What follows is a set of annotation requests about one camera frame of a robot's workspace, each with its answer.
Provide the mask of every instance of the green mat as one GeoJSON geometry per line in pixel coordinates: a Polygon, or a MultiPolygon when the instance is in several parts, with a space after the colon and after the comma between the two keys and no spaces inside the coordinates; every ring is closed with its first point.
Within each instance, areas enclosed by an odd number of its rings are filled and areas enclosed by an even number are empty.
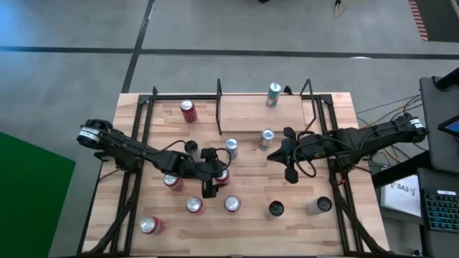
{"type": "Polygon", "coordinates": [[[0,133],[0,257],[47,257],[75,162],[0,133]]]}

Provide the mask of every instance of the laptop keyboard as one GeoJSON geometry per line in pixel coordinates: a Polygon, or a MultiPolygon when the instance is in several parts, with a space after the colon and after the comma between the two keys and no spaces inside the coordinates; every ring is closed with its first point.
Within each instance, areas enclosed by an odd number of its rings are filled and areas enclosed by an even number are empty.
{"type": "Polygon", "coordinates": [[[459,233],[459,199],[457,196],[424,193],[425,207],[431,230],[459,233]]]}

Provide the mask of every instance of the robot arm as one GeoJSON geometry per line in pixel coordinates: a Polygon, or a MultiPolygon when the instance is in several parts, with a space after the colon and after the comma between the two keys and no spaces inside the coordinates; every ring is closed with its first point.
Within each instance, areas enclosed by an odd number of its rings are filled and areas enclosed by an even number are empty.
{"type": "Polygon", "coordinates": [[[201,157],[205,161],[194,161],[188,153],[157,150],[124,135],[105,120],[87,120],[77,141],[85,147],[101,150],[102,153],[95,154],[98,158],[101,154],[113,157],[117,167],[124,171],[135,173],[141,168],[141,160],[146,160],[166,175],[197,178],[202,181],[204,198],[216,196],[218,186],[212,185],[212,178],[221,176],[231,162],[221,162],[216,154],[219,149],[215,148],[202,149],[201,157]]]}
{"type": "Polygon", "coordinates": [[[282,140],[279,150],[268,156],[268,160],[283,163],[287,167],[285,179],[297,183],[295,164],[307,176],[315,176],[315,172],[313,175],[306,173],[299,165],[300,161],[310,163],[314,159],[333,157],[331,169],[348,173],[362,157],[395,143],[419,143],[428,133],[419,119],[407,113],[396,120],[369,128],[338,129],[329,131],[327,135],[305,131],[296,136],[292,128],[284,128],[287,138],[282,140]]]}

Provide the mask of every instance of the floor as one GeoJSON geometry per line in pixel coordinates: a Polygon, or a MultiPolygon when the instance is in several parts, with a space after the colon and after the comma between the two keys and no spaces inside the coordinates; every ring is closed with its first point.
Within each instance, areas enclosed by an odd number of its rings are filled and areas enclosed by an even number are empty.
{"type": "MultiPolygon", "coordinates": [[[[122,91],[214,92],[217,78],[223,92],[265,92],[272,81],[299,90],[311,78],[316,92],[351,92],[360,111],[458,66],[459,44],[422,41],[407,0],[354,0],[339,18],[333,3],[1,0],[0,130],[77,161],[49,255],[76,252],[97,178],[99,162],[75,140],[80,124],[112,120],[122,91]]],[[[392,251],[420,248],[416,224],[384,225],[392,251]]]]}

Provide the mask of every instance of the black metal frame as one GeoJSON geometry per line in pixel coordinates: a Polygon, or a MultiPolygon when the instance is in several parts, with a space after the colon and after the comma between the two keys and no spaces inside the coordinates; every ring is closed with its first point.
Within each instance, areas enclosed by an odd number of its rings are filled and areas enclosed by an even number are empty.
{"type": "MultiPolygon", "coordinates": [[[[294,95],[292,90],[290,89],[289,86],[285,87],[284,92],[288,93],[289,95],[294,95]]],[[[316,120],[316,105],[317,105],[317,111],[318,111],[318,118],[319,122],[321,124],[321,130],[324,135],[328,134],[328,128],[326,124],[326,118],[325,118],[325,111],[324,111],[324,105],[328,108],[330,119],[331,119],[331,127],[332,130],[338,129],[338,123],[336,119],[336,114],[333,106],[333,98],[332,95],[330,94],[322,94],[322,95],[314,95],[312,86],[311,86],[311,81],[307,80],[306,83],[303,86],[303,89],[301,90],[300,94],[302,100],[311,100],[312,108],[313,108],[313,119],[312,121],[308,124],[307,128],[308,129],[313,122],[316,120]],[[309,95],[304,95],[303,92],[306,89],[306,87],[309,86],[309,95]]],[[[152,95],[139,95],[138,97],[138,103],[137,103],[137,109],[136,109],[136,115],[134,118],[134,124],[133,124],[133,132],[132,132],[132,138],[137,138],[138,136],[138,127],[140,125],[140,119],[141,119],[141,113],[143,106],[148,104],[147,107],[147,116],[146,116],[146,122],[145,122],[145,127],[143,130],[143,137],[142,137],[142,143],[147,144],[148,141],[148,131],[150,129],[150,124],[151,124],[151,118],[153,115],[153,104],[157,100],[183,100],[183,99],[190,99],[190,100],[216,100],[216,113],[215,113],[215,119],[217,122],[217,127],[219,134],[222,134],[222,130],[220,127],[220,100],[222,96],[222,86],[220,79],[217,80],[217,92],[215,95],[159,95],[158,90],[153,87],[153,94],[152,95]]],[[[113,224],[110,226],[107,234],[103,237],[105,238],[105,246],[102,245],[98,249],[94,249],[91,251],[94,252],[89,252],[89,253],[82,253],[82,245],[84,243],[85,237],[86,237],[86,231],[91,215],[91,210],[92,210],[92,204],[90,207],[90,210],[87,215],[87,220],[85,224],[85,228],[83,230],[81,239],[80,239],[80,246],[77,252],[78,257],[129,257],[130,252],[131,252],[131,243],[132,243],[132,237],[133,237],[133,230],[134,230],[134,224],[135,224],[135,219],[136,219],[136,210],[137,210],[137,203],[138,203],[138,195],[140,193],[140,187],[141,187],[141,178],[142,178],[142,173],[143,173],[143,161],[141,162],[139,170],[134,173],[136,175],[135,181],[134,181],[134,186],[132,190],[132,194],[129,197],[128,200],[127,198],[127,191],[128,191],[128,185],[129,185],[129,180],[131,177],[132,173],[125,173],[123,177],[123,183],[121,186],[121,191],[120,191],[120,199],[118,202],[118,210],[117,210],[117,216],[113,224]],[[129,214],[128,218],[128,228],[126,229],[126,241],[124,243],[124,248],[122,251],[118,251],[118,240],[119,240],[119,233],[120,233],[120,226],[123,223],[125,217],[129,214]],[[110,246],[110,251],[108,253],[103,253],[105,247],[107,247],[108,242],[111,242],[110,246]]],[[[332,180],[336,182],[336,172],[329,169],[329,173],[331,175],[332,180]]],[[[355,214],[356,209],[354,205],[354,198],[352,196],[352,190],[351,190],[351,185],[349,181],[349,177],[347,175],[344,176],[344,179],[346,180],[346,183],[344,184],[344,190],[346,192],[346,202],[349,205],[350,209],[352,212],[355,214]]],[[[333,199],[337,199],[337,193],[333,191],[333,199]]],[[[344,256],[353,256],[353,257],[406,257],[402,255],[396,255],[396,254],[374,254],[374,253],[368,253],[364,251],[363,248],[363,243],[362,243],[362,238],[359,235],[358,231],[353,227],[354,229],[354,241],[356,243],[356,251],[351,251],[349,248],[349,239],[348,235],[346,232],[346,225],[344,221],[344,215],[343,215],[343,209],[335,205],[336,209],[336,217],[338,221],[338,226],[339,226],[339,234],[341,238],[341,246],[343,248],[343,253],[344,256]]]]}

